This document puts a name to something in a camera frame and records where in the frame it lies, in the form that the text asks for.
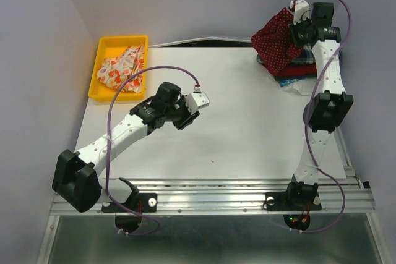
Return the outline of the orange floral white skirt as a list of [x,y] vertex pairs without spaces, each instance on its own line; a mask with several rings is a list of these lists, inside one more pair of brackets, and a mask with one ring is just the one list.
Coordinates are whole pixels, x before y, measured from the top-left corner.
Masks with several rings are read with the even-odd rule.
[[118,57],[104,58],[96,73],[97,80],[112,90],[120,86],[132,75],[144,69],[145,46],[129,46]]

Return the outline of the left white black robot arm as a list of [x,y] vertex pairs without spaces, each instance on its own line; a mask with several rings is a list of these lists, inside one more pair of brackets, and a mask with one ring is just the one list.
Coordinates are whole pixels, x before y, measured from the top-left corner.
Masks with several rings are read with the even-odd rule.
[[183,130],[209,103],[200,88],[183,95],[177,85],[162,83],[154,96],[133,107],[119,124],[108,126],[105,135],[76,152],[63,151],[58,156],[52,189],[80,213],[107,201],[117,203],[125,211],[133,210],[138,188],[125,178],[102,179],[100,174],[109,174],[115,158],[166,122]]

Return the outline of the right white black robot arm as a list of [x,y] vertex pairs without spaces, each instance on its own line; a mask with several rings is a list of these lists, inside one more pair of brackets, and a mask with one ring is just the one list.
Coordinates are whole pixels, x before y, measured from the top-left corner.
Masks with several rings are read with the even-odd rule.
[[285,203],[291,208],[319,203],[318,178],[325,146],[342,123],[353,104],[341,78],[341,33],[332,25],[334,5],[305,0],[291,3],[293,23],[291,36],[296,46],[310,45],[317,81],[303,113],[305,144],[296,171],[285,192]]

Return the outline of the dark red polka dot skirt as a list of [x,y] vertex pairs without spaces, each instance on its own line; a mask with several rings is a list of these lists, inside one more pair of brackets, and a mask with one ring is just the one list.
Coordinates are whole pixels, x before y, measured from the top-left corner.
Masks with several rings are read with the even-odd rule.
[[302,46],[293,43],[290,31],[292,23],[293,14],[284,7],[251,38],[252,47],[272,75],[278,75],[303,51]]

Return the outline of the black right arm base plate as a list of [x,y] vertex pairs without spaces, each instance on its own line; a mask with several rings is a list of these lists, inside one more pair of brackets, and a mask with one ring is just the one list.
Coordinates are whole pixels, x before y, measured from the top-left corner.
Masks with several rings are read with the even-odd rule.
[[294,197],[288,195],[286,192],[266,192],[265,200],[262,208],[267,211],[319,211],[322,205],[314,204],[313,200],[308,198]]

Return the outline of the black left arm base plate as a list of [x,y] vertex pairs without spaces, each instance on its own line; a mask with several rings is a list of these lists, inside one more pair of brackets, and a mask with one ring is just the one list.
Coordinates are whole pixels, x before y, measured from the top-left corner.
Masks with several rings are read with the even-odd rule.
[[[114,196],[114,198],[124,207],[133,210],[134,212],[141,213],[155,213],[157,211],[157,198],[155,192],[135,192],[126,193],[121,196]],[[127,213],[107,195],[102,195],[98,201],[101,205],[101,211],[104,213]]]

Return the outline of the navy white plaid skirt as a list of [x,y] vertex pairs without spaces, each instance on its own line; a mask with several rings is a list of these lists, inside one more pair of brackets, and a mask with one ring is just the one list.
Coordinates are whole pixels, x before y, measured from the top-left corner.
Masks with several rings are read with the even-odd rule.
[[305,64],[315,64],[315,63],[316,63],[316,60],[314,58],[310,44],[304,45],[300,56],[293,58],[289,62],[289,64],[295,65],[295,66],[305,65]]

